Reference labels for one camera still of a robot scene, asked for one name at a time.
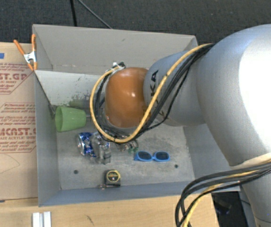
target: cardboard sheet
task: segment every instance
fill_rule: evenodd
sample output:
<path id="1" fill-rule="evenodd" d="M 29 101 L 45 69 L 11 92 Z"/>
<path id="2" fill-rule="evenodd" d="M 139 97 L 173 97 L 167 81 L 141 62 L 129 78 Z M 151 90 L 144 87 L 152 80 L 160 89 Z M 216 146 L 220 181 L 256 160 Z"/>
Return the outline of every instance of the cardboard sheet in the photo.
<path id="1" fill-rule="evenodd" d="M 13 43 L 0 53 L 0 200 L 36 197 L 34 73 Z"/>

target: yellow cable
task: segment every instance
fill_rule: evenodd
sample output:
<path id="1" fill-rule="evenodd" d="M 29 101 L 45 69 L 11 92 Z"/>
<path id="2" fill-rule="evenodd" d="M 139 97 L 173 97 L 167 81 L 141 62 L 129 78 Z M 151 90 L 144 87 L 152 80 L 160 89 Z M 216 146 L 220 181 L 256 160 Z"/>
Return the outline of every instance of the yellow cable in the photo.
<path id="1" fill-rule="evenodd" d="M 250 171 L 250 172 L 244 172 L 244 173 L 238 173 L 238 174 L 232 174 L 232 175 L 229 175 L 229 176 L 227 176 L 227 177 L 225 177 L 225 178 L 232 178 L 232 177 L 236 177 L 236 176 L 249 175 L 249 174 L 251 174 L 251 173 L 253 173 L 253 172 L 256 172 L 256 171 L 258 171 L 258 170 L 254 170 L 254 171 Z M 221 183 L 221 184 L 215 184 L 215 185 L 212 185 L 212 186 L 208 187 L 206 190 L 204 190 L 203 193 L 205 193 L 205 192 L 207 192 L 207 191 L 209 191 L 209 190 L 213 190 L 213 189 L 217 188 L 217 187 L 220 186 L 220 185 L 222 185 L 222 183 Z M 184 222 L 183 222 L 183 226 L 184 226 L 184 227 L 187 227 L 187 225 L 188 225 L 188 223 L 189 223 L 189 220 L 190 220 L 190 218 L 191 218 L 191 215 L 192 215 L 192 213 L 194 212 L 194 209 L 197 207 L 197 205 L 199 204 L 199 202 L 201 202 L 201 200 L 202 200 L 202 198 L 199 198 L 199 199 L 195 202 L 195 204 L 192 206 L 192 208 L 190 209 L 190 211 L 189 211 L 187 217 L 185 218 L 185 220 L 184 220 Z"/>
<path id="2" fill-rule="evenodd" d="M 111 140 L 111 141 L 114 141 L 116 143 L 125 143 L 125 142 L 128 142 L 129 140 L 132 140 L 134 138 L 134 136 L 136 136 L 139 131 L 141 130 L 141 128 L 143 127 L 143 125 L 145 124 L 147 118 L 148 118 L 148 115 L 155 103 L 155 101 L 157 100 L 157 97 L 158 95 L 160 94 L 161 92 L 161 89 L 164 85 L 164 83 L 166 82 L 167 78 L 170 76 L 170 74 L 174 71 L 174 69 L 176 69 L 176 67 L 186 58 L 188 57 L 189 55 L 191 55 L 192 53 L 194 53 L 195 51 L 199 50 L 200 48 L 202 47 L 205 47 L 209 44 L 203 44 L 203 45 L 200 45 L 200 46 L 197 46 L 193 49 L 191 49 L 190 51 L 188 51 L 187 53 L 185 53 L 184 55 L 182 55 L 172 66 L 171 68 L 167 71 L 166 75 L 163 77 L 163 79 L 161 80 L 156 92 L 155 92 L 155 95 L 153 96 L 153 98 L 151 99 L 151 102 L 140 122 L 140 124 L 138 125 L 138 127 L 135 129 L 135 131 L 130 135 L 128 136 L 127 138 L 125 139 L 116 139 L 110 135 L 108 135 L 106 132 L 103 131 L 103 129 L 101 129 L 101 127 L 99 126 L 97 120 L 96 120 L 96 117 L 94 115 L 94 110 L 93 110 L 93 97 L 94 97 L 94 94 L 95 94 L 95 91 L 99 85 L 99 83 L 107 76 L 109 75 L 110 73 L 112 73 L 112 71 L 107 71 L 106 73 L 104 73 L 99 79 L 98 81 L 96 82 L 96 84 L 94 85 L 92 91 L 91 91 L 91 96 L 90 96 L 90 114 L 91 114 L 91 118 L 92 118 L 92 121 L 94 123 L 94 125 L 96 126 L 97 130 L 104 136 L 106 137 L 108 140 Z"/>
<path id="3" fill-rule="evenodd" d="M 217 188 L 217 187 L 220 186 L 220 185 L 222 185 L 222 184 L 216 184 L 216 185 L 210 186 L 210 187 L 208 187 L 203 193 L 205 193 L 205 192 L 207 192 L 207 191 L 210 191 L 210 190 L 213 190 L 213 189 Z M 184 220 L 184 223 L 183 223 L 183 226 L 184 226 L 184 227 L 187 227 L 187 225 L 188 225 L 188 223 L 189 223 L 189 220 L 190 220 L 190 218 L 191 218 L 191 216 L 192 216 L 192 213 L 194 212 L 194 209 L 195 209 L 195 208 L 197 207 L 197 205 L 202 201 L 202 199 L 203 199 L 203 198 L 199 198 L 199 199 L 195 202 L 195 204 L 192 206 L 192 208 L 190 209 L 190 211 L 189 211 L 189 213 L 188 213 L 186 219 Z"/>

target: metal bracket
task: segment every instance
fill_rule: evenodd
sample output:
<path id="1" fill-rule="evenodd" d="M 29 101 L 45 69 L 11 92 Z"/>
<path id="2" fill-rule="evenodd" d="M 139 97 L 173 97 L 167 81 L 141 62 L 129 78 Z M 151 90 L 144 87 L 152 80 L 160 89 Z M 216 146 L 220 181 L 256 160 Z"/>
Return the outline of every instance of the metal bracket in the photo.
<path id="1" fill-rule="evenodd" d="M 51 227 L 51 212 L 33 213 L 32 227 Z"/>

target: wooden table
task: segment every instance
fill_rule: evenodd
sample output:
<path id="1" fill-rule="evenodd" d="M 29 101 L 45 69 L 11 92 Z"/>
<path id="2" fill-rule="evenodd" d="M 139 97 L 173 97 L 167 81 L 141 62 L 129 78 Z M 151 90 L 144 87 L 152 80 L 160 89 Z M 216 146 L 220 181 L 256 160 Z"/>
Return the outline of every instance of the wooden table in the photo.
<path id="1" fill-rule="evenodd" d="M 13 51 L 12 43 L 0 43 L 0 50 L 9 47 L 10 56 L 21 56 Z M 149 198 L 127 201 L 96 202 L 51 207 L 37 206 L 37 198 L 8 200 L 0 202 L 0 226 L 26 227 L 31 226 L 33 212 L 51 211 L 52 226 L 175 226 L 174 210 L 179 196 Z M 203 198 L 196 208 L 191 220 L 193 227 L 218 227 L 218 220 L 211 195 Z"/>

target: blue can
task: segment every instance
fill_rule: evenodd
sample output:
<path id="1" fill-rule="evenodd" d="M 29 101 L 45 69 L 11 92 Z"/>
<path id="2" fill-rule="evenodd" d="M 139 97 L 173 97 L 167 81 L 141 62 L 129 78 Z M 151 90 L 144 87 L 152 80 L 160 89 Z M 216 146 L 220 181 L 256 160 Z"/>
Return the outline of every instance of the blue can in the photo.
<path id="1" fill-rule="evenodd" d="M 84 132 L 77 135 L 78 148 L 79 148 L 80 153 L 83 156 L 90 155 L 90 156 L 95 157 L 93 148 L 89 139 L 91 135 L 92 133 L 89 133 L 89 132 Z"/>
<path id="2" fill-rule="evenodd" d="M 94 135 L 98 139 L 98 146 L 102 149 L 108 149 L 109 148 L 109 142 L 104 141 L 98 132 L 96 133 L 89 133 L 89 132 L 83 132 L 79 133 L 76 137 L 78 148 L 80 150 L 80 153 L 85 155 L 90 155 L 92 157 L 96 157 L 96 154 L 94 154 L 92 142 L 90 140 L 90 137 Z"/>

